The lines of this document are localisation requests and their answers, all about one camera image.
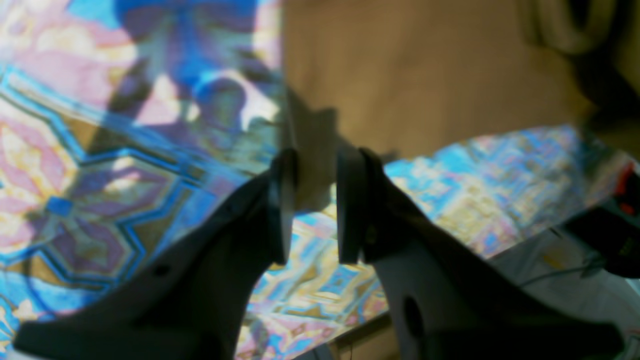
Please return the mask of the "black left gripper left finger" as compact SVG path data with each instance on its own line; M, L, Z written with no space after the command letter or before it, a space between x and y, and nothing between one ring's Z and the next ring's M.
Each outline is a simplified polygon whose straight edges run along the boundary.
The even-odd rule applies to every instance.
M297 151L229 196L125 284L69 316L27 322L14 360L231 360L251 293L291 247Z

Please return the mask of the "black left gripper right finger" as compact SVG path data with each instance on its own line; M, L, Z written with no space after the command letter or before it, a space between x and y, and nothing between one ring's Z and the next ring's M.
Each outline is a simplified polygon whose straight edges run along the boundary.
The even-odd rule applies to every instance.
M338 258L382 285L403 360L612 360L611 323L554 310L432 223L366 148L337 155Z

